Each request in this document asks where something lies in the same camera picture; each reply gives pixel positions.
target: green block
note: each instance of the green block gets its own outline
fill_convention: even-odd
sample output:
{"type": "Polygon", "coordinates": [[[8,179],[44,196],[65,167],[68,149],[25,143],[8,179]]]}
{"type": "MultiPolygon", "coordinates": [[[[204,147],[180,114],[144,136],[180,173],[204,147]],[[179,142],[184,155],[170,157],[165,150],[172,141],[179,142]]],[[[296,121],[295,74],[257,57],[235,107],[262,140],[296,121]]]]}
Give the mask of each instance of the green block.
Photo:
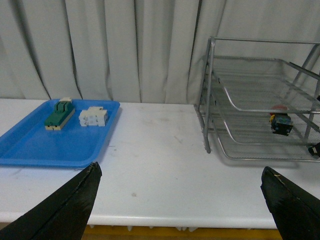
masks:
{"type": "Polygon", "coordinates": [[[44,121],[45,129],[61,130],[75,111],[70,101],[57,102],[54,105],[54,112],[44,121]]]}

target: white toy block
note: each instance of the white toy block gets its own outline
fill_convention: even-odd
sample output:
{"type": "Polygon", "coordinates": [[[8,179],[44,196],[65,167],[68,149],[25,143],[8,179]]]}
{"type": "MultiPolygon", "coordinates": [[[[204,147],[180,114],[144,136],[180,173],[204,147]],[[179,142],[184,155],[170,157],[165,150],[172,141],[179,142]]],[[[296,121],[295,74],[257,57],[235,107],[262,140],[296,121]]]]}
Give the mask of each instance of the white toy block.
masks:
{"type": "Polygon", "coordinates": [[[107,110],[102,106],[91,106],[88,110],[82,110],[79,115],[79,122],[82,127],[99,126],[104,127],[108,118],[107,110]]]}
{"type": "Polygon", "coordinates": [[[62,101],[64,101],[64,102],[71,102],[71,103],[72,103],[71,97],[68,97],[68,96],[61,98],[59,102],[62,102],[62,101]]]}

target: table surface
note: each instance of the table surface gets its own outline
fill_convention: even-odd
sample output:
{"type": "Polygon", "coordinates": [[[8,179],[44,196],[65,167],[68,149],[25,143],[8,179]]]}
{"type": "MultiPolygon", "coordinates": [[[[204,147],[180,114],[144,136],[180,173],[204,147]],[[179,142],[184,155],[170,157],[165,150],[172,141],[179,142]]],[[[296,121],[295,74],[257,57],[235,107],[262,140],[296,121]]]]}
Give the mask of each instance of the table surface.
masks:
{"type": "MultiPolygon", "coordinates": [[[[0,99],[0,136],[42,100],[0,99]]],[[[193,105],[121,103],[90,225],[276,228],[261,186],[265,166],[320,198],[320,164],[232,161],[207,154],[193,105]]],[[[32,209],[79,169],[0,167],[0,222],[32,209]]]]}

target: curtain fold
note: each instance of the curtain fold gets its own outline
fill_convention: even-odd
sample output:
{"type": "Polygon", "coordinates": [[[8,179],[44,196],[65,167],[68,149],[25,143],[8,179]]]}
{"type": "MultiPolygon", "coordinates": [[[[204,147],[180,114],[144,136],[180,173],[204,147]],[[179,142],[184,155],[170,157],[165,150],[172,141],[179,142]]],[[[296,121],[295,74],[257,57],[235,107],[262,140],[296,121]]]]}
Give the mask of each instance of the curtain fold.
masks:
{"type": "Polygon", "coordinates": [[[105,0],[105,24],[113,99],[139,103],[135,4],[105,0]]]}
{"type": "Polygon", "coordinates": [[[137,0],[136,27],[141,101],[164,103],[175,2],[137,0]]]}
{"type": "MultiPolygon", "coordinates": [[[[5,51],[5,53],[2,51],[1,55],[6,56],[1,61],[7,60],[8,63],[7,74],[4,77],[11,77],[10,85],[19,88],[26,99],[49,99],[30,55],[22,23],[19,20],[18,10],[14,9],[11,1],[0,1],[0,38],[5,51]]],[[[17,94],[14,88],[8,90],[17,94]]]]}
{"type": "Polygon", "coordinates": [[[80,98],[73,71],[65,3],[52,0],[21,2],[32,51],[50,97],[80,98]]]}
{"type": "Polygon", "coordinates": [[[103,0],[66,0],[76,79],[84,99],[110,100],[105,7],[103,0]]]}
{"type": "MultiPolygon", "coordinates": [[[[194,104],[210,36],[319,41],[319,14],[301,0],[2,0],[0,98],[194,104]]],[[[218,41],[215,53],[301,65],[311,47],[218,41]]]]}

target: blue tray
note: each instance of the blue tray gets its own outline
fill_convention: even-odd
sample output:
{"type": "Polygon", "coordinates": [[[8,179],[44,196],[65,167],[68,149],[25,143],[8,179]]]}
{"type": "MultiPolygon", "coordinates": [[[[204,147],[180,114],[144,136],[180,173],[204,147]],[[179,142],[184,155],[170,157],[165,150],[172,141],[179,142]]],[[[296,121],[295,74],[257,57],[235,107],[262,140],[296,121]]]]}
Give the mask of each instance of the blue tray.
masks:
{"type": "Polygon", "coordinates": [[[0,165],[84,168],[98,157],[105,141],[110,140],[120,103],[72,100],[75,113],[62,130],[46,130],[44,121],[58,101],[44,102],[0,137],[0,165]],[[105,126],[80,126],[80,112],[91,106],[107,109],[105,126]]]}

